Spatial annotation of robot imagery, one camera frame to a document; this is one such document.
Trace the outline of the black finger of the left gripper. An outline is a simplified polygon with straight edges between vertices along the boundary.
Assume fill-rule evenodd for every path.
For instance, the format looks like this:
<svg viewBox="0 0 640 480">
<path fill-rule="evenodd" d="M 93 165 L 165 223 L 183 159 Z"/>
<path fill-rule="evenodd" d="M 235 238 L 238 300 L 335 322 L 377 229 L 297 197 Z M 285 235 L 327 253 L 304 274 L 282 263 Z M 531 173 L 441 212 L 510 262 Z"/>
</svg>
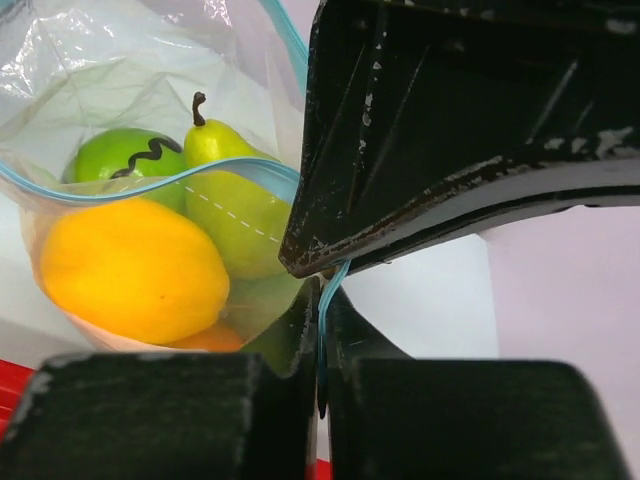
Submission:
<svg viewBox="0 0 640 480">
<path fill-rule="evenodd" d="M 292 275 L 638 202 L 637 2 L 318 5 Z"/>
</svg>

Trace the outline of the clear zip top bag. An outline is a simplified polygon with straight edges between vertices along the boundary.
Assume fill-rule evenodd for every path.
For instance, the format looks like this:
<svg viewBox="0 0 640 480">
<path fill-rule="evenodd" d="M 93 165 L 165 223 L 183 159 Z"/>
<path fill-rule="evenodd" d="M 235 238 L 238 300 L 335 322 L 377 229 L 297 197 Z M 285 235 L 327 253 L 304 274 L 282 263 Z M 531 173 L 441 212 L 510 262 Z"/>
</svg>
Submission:
<svg viewBox="0 0 640 480">
<path fill-rule="evenodd" d="M 1 189 L 33 246 L 76 207 L 57 184 L 72 150 L 111 127 L 174 139 L 192 93 L 298 167 L 308 48 L 278 1 L 5 1 L 1 5 Z"/>
</svg>

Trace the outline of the green pear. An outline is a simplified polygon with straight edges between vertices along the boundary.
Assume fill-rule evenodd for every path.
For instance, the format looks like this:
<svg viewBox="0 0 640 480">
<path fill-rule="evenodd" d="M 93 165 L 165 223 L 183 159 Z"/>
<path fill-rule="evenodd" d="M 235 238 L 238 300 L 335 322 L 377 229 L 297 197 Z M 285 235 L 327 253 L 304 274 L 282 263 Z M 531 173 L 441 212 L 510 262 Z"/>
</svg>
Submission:
<svg viewBox="0 0 640 480">
<path fill-rule="evenodd" d="M 193 125 L 184 140 L 188 167 L 240 157 L 276 161 L 231 126 L 203 117 L 199 107 L 205 101 L 204 93 L 194 94 Z M 286 202 L 227 171 L 194 174 L 186 179 L 186 186 L 187 215 L 211 237 L 231 277 L 256 280 L 284 271 L 278 250 L 290 212 Z"/>
</svg>

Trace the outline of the yellow lemon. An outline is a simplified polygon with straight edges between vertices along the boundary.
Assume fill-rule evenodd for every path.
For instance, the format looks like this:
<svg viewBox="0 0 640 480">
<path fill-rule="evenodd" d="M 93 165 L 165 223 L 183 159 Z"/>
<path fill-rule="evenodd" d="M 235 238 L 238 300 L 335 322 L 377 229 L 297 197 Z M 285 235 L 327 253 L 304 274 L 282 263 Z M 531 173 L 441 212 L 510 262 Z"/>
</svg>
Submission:
<svg viewBox="0 0 640 480">
<path fill-rule="evenodd" d="M 63 310 L 113 334 L 168 344 L 212 326 L 230 280 L 210 237 L 168 207 L 133 198 L 50 227 L 41 284 Z"/>
</svg>

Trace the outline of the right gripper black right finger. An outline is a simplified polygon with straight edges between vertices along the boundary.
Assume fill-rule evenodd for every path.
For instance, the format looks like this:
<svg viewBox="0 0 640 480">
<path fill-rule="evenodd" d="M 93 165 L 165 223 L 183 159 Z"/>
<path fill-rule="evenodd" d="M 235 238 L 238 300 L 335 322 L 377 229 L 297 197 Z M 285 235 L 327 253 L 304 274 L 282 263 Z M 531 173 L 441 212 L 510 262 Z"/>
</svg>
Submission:
<svg viewBox="0 0 640 480">
<path fill-rule="evenodd" d="M 326 315 L 337 479 L 628 479 L 600 399 L 549 360 L 414 359 L 343 292 Z"/>
</svg>

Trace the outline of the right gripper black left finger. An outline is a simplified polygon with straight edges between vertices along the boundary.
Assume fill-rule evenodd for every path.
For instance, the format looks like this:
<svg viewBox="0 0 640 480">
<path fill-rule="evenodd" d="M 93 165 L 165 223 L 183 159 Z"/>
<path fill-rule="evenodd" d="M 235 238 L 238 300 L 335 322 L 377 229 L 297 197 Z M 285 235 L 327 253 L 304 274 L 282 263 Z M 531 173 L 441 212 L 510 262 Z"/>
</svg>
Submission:
<svg viewBox="0 0 640 480">
<path fill-rule="evenodd" d="M 319 283 L 234 353 L 45 360 L 1 443 L 5 479 L 311 479 Z"/>
</svg>

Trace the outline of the green guava black stripe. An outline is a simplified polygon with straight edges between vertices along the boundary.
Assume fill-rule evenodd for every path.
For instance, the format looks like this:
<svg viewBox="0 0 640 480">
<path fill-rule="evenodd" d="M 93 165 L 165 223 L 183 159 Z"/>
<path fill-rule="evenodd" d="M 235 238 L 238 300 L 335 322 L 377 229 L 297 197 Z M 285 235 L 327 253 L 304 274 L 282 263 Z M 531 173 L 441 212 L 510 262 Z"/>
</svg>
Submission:
<svg viewBox="0 0 640 480">
<path fill-rule="evenodd" d="M 106 195 L 142 188 L 186 170 L 182 146 L 169 136 L 115 128 L 83 143 L 61 181 L 78 194 Z"/>
</svg>

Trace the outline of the orange papaya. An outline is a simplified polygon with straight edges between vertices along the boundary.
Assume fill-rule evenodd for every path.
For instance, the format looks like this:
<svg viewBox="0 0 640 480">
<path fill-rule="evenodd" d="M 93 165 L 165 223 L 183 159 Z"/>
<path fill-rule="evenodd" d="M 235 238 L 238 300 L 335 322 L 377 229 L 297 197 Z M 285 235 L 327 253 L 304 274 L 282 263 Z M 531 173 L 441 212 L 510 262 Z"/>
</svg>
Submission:
<svg viewBox="0 0 640 480">
<path fill-rule="evenodd" d="M 167 347 L 211 352 L 234 352 L 244 344 L 245 340 L 233 328 L 219 321 L 208 329 L 169 343 Z"/>
</svg>

